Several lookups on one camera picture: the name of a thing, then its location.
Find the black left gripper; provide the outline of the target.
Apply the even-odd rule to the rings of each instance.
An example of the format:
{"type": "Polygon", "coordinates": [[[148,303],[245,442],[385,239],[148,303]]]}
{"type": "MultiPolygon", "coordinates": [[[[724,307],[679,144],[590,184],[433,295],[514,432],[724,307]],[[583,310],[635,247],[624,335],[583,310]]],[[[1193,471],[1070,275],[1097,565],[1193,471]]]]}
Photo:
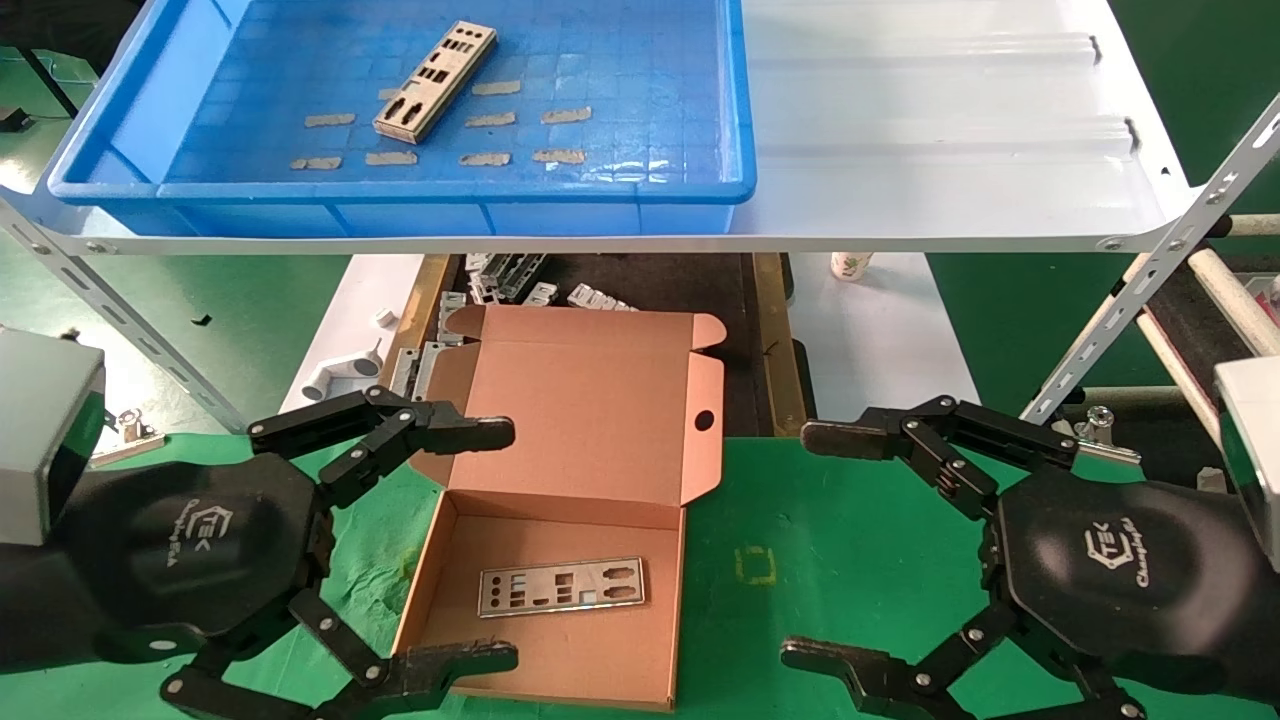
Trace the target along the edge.
{"type": "Polygon", "coordinates": [[[164,701],[189,717],[384,719],[438,708],[463,676],[517,667],[504,641],[380,657],[315,591],[335,543],[328,506],[347,509],[416,454],[507,448],[511,419],[372,386],[256,421],[248,437],[255,454],[274,455],[91,471],[44,544],[4,544],[1,669],[197,651],[163,683],[164,701]],[[317,488],[287,461],[343,443],[317,488]],[[311,707],[227,682],[233,664],[297,626],[348,674],[335,696],[311,707]]]}

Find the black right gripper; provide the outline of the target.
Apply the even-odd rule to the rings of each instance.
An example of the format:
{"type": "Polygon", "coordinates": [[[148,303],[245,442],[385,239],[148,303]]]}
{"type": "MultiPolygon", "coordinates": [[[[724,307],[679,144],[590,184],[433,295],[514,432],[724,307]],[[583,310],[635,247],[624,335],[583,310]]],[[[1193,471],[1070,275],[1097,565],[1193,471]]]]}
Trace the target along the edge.
{"type": "Polygon", "coordinates": [[[1082,693],[1016,719],[1144,719],[1111,675],[1277,698],[1277,573],[1234,497],[1042,468],[1000,495],[988,533],[1001,555],[992,594],[1005,603],[920,662],[790,635],[782,664],[841,680],[855,710],[886,719],[970,719],[950,688],[1010,635],[1082,693]]]}

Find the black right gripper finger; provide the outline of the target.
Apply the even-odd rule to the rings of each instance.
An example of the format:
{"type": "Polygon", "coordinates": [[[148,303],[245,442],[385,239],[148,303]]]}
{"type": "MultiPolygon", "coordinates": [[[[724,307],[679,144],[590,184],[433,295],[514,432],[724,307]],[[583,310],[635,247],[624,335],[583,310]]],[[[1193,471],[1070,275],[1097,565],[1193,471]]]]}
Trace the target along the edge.
{"type": "Polygon", "coordinates": [[[800,439],[818,456],[901,460],[973,521],[993,516],[998,486],[964,450],[1030,471],[1068,470],[1078,452],[1069,436],[947,395],[910,409],[869,407],[855,421],[809,420],[800,439]]]}

